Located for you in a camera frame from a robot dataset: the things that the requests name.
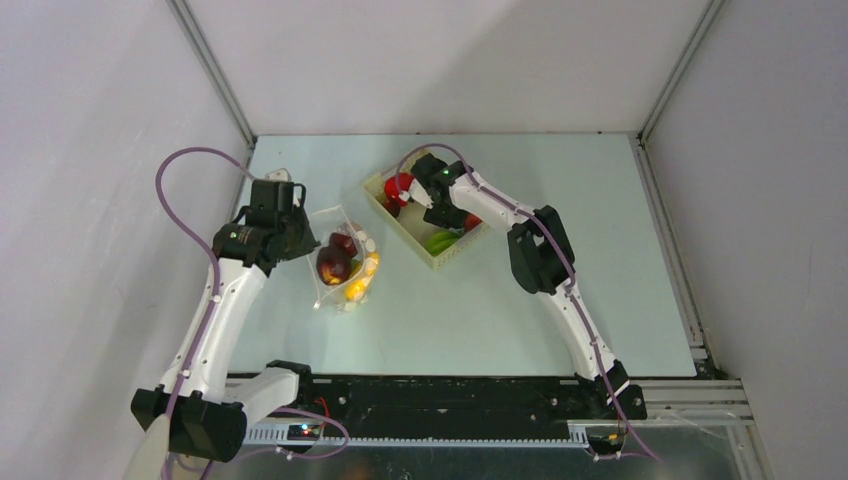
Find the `dark red apple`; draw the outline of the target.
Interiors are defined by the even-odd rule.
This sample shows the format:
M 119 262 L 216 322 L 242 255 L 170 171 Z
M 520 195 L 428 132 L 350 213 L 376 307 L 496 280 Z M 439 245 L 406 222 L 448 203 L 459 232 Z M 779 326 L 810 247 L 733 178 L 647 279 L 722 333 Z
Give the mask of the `dark red apple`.
M 352 275 L 352 258 L 333 246 L 322 247 L 316 258 L 316 273 L 325 285 L 342 284 Z

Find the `red yellow apple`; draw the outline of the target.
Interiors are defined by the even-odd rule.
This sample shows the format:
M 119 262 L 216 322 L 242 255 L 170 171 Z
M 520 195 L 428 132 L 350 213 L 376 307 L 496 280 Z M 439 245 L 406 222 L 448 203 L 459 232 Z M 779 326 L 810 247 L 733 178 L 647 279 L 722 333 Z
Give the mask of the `red yellow apple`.
M 350 235 L 333 232 L 329 237 L 329 245 L 343 252 L 348 258 L 355 258 L 358 255 L 355 238 Z

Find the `clear zip top bag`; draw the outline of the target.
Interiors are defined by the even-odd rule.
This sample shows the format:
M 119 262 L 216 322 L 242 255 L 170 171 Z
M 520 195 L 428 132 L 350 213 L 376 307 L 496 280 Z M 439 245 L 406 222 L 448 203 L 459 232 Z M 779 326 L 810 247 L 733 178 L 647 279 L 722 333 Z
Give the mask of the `clear zip top bag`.
M 351 312 L 366 303 L 380 267 L 375 238 L 337 205 L 309 215 L 316 249 L 308 255 L 314 309 Z

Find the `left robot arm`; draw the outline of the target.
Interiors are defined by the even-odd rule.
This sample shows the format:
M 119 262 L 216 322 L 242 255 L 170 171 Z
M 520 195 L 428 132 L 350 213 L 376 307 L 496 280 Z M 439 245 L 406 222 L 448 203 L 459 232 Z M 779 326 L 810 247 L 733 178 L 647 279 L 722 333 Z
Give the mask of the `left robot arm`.
M 272 270 L 318 245 L 304 210 L 306 188 L 290 180 L 255 180 L 250 201 L 215 234 L 198 309 L 172 364 L 153 390 L 139 389 L 131 412 L 145 431 L 144 458 L 173 453 L 231 461 L 247 429 L 282 407 L 304 416 L 315 388 L 308 366 L 272 361 L 255 377 L 227 386 L 230 361 L 247 315 Z

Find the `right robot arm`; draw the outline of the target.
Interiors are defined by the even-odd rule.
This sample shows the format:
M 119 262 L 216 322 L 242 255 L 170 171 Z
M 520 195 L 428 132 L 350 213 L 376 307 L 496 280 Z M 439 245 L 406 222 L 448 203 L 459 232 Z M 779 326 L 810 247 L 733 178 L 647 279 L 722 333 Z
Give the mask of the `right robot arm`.
M 641 389 L 607 345 L 579 290 L 575 255 L 558 212 L 532 208 L 492 186 L 464 160 L 447 164 L 432 154 L 418 159 L 408 180 L 394 185 L 400 200 L 425 209 L 425 222 L 458 229 L 475 216 L 504 233 L 510 271 L 518 285 L 548 308 L 571 354 L 585 411 L 645 418 Z

